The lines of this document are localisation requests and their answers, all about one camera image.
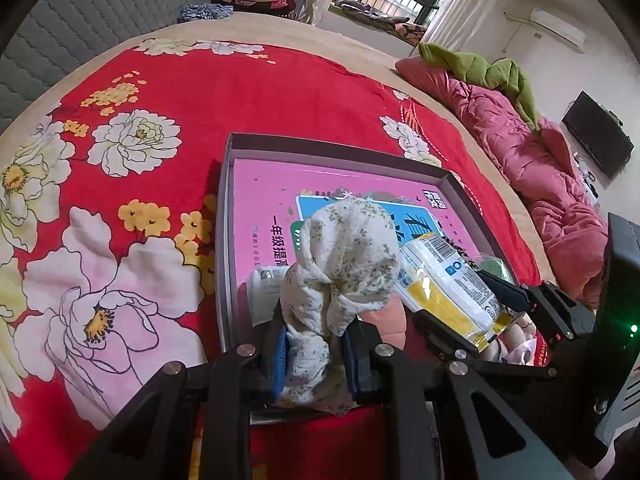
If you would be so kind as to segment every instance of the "television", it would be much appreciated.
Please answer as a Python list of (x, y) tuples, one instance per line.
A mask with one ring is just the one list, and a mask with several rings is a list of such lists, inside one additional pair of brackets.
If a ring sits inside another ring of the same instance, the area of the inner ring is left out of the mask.
[(634, 146), (618, 118), (580, 92), (562, 122), (602, 173), (613, 178), (631, 157)]

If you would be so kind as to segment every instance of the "yellow and white package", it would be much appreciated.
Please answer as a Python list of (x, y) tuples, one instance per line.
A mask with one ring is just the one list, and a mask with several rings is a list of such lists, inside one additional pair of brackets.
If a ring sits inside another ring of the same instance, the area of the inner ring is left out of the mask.
[(427, 310), (482, 351), (512, 318), (447, 241), (433, 233), (400, 247), (394, 292), (412, 312)]

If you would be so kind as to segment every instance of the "green blanket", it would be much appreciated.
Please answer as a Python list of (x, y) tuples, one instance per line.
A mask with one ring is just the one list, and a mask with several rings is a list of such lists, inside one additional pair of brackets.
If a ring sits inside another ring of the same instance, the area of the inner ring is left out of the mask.
[(513, 59), (489, 64), (479, 54), (452, 52), (435, 43), (421, 43), (418, 50), (426, 64), (446, 68), (460, 81), (502, 92), (527, 126), (533, 131), (538, 129), (539, 115), (531, 85)]

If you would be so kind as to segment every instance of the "headboard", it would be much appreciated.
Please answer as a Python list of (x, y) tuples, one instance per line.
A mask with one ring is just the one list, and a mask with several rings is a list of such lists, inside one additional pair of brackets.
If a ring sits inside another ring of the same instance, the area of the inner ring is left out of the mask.
[(210, 0), (38, 0), (0, 57), (0, 134), (33, 101), (112, 46)]

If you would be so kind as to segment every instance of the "red floral blanket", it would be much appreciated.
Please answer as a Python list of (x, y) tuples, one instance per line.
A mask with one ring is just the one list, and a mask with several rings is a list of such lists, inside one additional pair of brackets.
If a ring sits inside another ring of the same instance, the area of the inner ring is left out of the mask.
[[(519, 280), (540, 281), (459, 132), (428, 108), (295, 50), (145, 40), (0, 168), (0, 428), (34, 480), (61, 479), (164, 362), (218, 354), (212, 228), (230, 132), (442, 165)], [(278, 480), (380, 478), (382, 442), (377, 408), (252, 432), (256, 474)]]

